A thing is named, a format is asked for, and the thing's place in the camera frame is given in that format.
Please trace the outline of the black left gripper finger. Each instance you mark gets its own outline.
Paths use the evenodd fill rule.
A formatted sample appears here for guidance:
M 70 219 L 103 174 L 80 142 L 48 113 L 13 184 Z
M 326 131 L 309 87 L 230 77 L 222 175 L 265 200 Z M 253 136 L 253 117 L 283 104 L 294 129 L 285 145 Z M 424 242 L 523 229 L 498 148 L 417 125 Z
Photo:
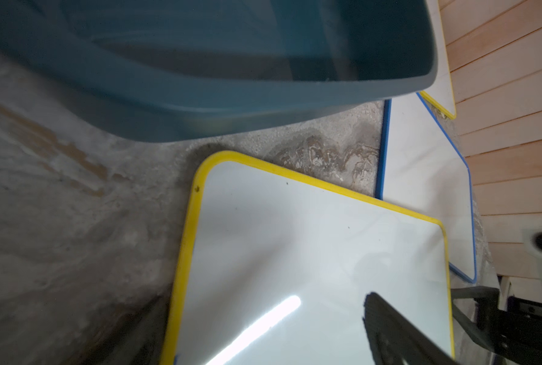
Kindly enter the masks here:
M 364 327 L 375 364 L 455 364 L 385 299 L 370 293 L 364 302 Z

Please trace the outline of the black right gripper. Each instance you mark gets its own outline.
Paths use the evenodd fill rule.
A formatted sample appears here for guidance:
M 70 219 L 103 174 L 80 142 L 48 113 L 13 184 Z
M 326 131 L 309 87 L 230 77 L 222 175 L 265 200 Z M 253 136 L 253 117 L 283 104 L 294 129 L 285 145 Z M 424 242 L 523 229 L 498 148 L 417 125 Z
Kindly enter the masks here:
M 517 364 L 542 364 L 542 304 L 509 297 L 507 309 L 499 309 L 500 290 L 467 287 L 451 291 L 452 300 L 472 299 L 472 321 L 452 306 L 453 318 L 477 345 Z

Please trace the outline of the yellow-framed whiteboard placed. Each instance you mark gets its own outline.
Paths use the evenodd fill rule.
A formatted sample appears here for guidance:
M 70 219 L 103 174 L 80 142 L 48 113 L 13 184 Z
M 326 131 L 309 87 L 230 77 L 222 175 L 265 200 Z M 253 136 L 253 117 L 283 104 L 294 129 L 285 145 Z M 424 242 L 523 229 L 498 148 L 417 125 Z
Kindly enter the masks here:
M 453 356 L 432 217 L 234 151 L 190 188 L 162 364 L 370 364 L 376 293 Z

